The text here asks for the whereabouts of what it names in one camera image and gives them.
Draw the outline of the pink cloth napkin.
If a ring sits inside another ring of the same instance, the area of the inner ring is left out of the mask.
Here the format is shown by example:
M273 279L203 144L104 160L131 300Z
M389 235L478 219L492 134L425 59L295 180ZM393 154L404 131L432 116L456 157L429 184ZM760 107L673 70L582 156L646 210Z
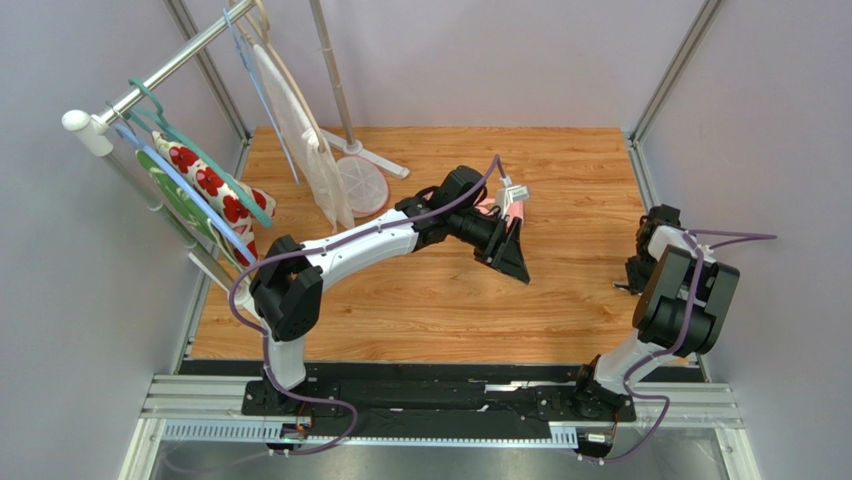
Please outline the pink cloth napkin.
M503 210L501 203L494 196L490 196L478 201L476 209L484 217L494 217L494 220L488 220L488 225L496 226L498 223L502 223L506 231L510 229L515 219L524 219L523 201L515 201L506 210Z

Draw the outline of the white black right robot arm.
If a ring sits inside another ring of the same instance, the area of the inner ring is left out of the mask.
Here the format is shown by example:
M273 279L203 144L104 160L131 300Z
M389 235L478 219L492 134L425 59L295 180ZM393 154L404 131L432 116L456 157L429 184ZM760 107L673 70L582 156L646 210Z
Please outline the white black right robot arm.
M632 332L614 350L583 366L571 407L581 417L615 415L632 387L676 358L716 344L740 281L684 229L680 211L655 206L640 219L637 252L626 262L628 289L639 296Z

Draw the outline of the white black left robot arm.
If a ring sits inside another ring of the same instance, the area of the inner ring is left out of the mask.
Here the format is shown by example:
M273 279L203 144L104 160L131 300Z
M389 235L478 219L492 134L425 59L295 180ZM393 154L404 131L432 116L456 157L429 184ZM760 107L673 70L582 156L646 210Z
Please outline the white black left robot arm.
M529 283L520 242L529 189L502 176L494 199L485 192L485 176L459 166L440 185L352 230L303 243L276 239L249 287L263 322L264 375L271 385L285 391L305 380L304 338L318 323L323 294L376 263L453 237L472 246L477 262Z

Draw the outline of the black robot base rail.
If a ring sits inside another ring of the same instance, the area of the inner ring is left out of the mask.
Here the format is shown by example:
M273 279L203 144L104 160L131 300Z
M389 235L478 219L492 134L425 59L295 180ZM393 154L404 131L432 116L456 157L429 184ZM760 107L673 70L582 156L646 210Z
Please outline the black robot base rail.
M542 440L552 422L636 421L628 397L597 392L578 365L310 362L289 398L266 377L245 387L247 416L296 417L314 436Z

